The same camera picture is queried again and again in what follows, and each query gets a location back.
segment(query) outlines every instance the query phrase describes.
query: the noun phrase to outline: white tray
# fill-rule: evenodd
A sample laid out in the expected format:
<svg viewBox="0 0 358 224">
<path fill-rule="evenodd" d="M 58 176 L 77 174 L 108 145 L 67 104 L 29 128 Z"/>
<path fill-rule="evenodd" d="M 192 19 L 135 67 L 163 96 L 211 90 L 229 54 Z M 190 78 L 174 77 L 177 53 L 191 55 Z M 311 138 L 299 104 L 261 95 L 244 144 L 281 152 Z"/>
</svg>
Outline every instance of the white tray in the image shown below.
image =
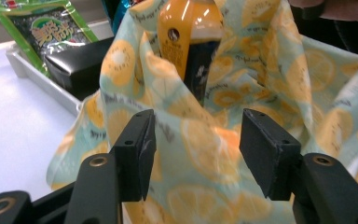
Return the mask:
<svg viewBox="0 0 358 224">
<path fill-rule="evenodd" d="M 89 28 L 94 32 L 98 39 L 106 39 L 113 36 L 108 21 L 100 21 L 89 24 Z M 17 77 L 28 77 L 69 112 L 77 116 L 81 108 L 81 102 L 77 100 L 77 98 L 75 98 L 75 96 L 73 96 L 71 93 L 64 90 L 62 87 L 36 70 L 26 60 L 22 54 L 21 49 L 16 44 L 10 46 L 10 48 L 7 49 L 6 56 Z"/>
</svg>

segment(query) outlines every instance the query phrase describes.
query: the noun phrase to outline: white surface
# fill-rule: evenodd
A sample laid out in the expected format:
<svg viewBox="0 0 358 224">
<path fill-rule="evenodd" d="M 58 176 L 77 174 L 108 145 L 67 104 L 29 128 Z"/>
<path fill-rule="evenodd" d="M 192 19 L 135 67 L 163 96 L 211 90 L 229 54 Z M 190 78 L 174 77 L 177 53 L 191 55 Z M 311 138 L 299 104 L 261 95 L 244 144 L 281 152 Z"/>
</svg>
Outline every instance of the white surface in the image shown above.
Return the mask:
<svg viewBox="0 0 358 224">
<path fill-rule="evenodd" d="M 64 90 L 54 81 L 39 72 L 28 63 L 25 58 L 22 58 L 21 50 L 17 45 L 10 46 L 6 51 L 6 56 L 17 77 L 31 79 L 40 89 L 54 98 L 73 115 L 77 116 L 79 109 L 81 108 L 81 102 L 71 93 Z"/>
<path fill-rule="evenodd" d="M 18 78 L 0 45 L 0 192 L 50 193 L 46 171 L 75 116 L 28 78 Z"/>
<path fill-rule="evenodd" d="M 91 22 L 88 26 L 99 40 L 113 36 L 112 27 L 110 26 L 109 21 Z"/>
</svg>

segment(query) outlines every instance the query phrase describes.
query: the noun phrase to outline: orange bottle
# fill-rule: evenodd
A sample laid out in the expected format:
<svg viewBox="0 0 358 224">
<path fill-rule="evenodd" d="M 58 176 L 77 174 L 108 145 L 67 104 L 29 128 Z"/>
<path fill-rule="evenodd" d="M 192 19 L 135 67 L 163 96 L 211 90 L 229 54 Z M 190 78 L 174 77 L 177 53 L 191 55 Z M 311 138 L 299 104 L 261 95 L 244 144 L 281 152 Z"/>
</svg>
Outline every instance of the orange bottle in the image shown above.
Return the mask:
<svg viewBox="0 0 358 224">
<path fill-rule="evenodd" d="M 223 35 L 223 17 L 214 0 L 169 0 L 159 13 L 161 57 L 202 104 L 209 66 Z"/>
</svg>

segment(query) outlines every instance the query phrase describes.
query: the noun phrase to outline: lemon print fabric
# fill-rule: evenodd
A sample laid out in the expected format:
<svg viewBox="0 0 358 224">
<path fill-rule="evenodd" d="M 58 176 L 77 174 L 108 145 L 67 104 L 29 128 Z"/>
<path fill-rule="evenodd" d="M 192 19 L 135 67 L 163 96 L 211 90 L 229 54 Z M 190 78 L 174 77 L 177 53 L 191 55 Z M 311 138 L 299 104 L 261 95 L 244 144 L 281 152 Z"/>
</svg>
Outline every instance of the lemon print fabric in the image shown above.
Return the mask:
<svg viewBox="0 0 358 224">
<path fill-rule="evenodd" d="M 135 67 L 135 52 L 131 43 L 115 41 L 108 52 L 101 69 L 101 75 L 109 77 L 119 87 L 128 84 Z"/>
<path fill-rule="evenodd" d="M 336 66 L 333 60 L 321 50 L 306 50 L 305 55 L 312 91 L 325 90 L 336 76 Z"/>
<path fill-rule="evenodd" d="M 215 189 L 203 186 L 178 186 L 167 196 L 177 223 L 232 223 L 234 216 L 227 200 Z"/>
<path fill-rule="evenodd" d="M 183 120 L 181 133 L 187 155 L 202 175 L 217 183 L 238 181 L 241 159 L 238 136 L 233 137 L 234 142 L 228 143 L 224 135 L 195 119 Z"/>
<path fill-rule="evenodd" d="M 98 128 L 103 127 L 103 111 L 101 109 L 101 103 L 99 98 L 100 93 L 94 94 L 86 103 L 86 112 L 89 116 L 89 120 Z"/>
<path fill-rule="evenodd" d="M 346 110 L 335 108 L 316 128 L 316 143 L 325 153 L 336 158 L 342 144 L 349 139 L 352 129 L 351 114 Z"/>
<path fill-rule="evenodd" d="M 241 155 L 244 108 L 270 116 L 302 154 L 339 159 L 358 182 L 358 55 L 300 35 L 285 0 L 218 0 L 224 35 L 200 105 L 158 55 L 165 2 L 145 0 L 124 17 L 100 91 L 50 162 L 53 188 L 76 181 L 82 160 L 109 151 L 146 109 L 156 115 L 157 152 L 146 201 L 124 205 L 131 223 L 295 223 L 289 202 L 263 197 Z"/>
</svg>

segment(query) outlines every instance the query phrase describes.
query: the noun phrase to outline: white table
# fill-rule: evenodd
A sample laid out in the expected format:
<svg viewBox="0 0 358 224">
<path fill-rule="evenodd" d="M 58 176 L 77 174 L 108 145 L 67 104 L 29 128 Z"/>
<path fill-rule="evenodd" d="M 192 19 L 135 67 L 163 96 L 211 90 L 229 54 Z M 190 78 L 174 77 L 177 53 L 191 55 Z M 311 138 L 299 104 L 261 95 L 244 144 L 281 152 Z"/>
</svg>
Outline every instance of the white table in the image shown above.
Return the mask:
<svg viewBox="0 0 358 224">
<path fill-rule="evenodd" d="M 48 164 L 76 117 L 28 78 L 18 78 L 0 44 L 0 193 L 24 190 L 34 201 L 51 192 Z"/>
</svg>

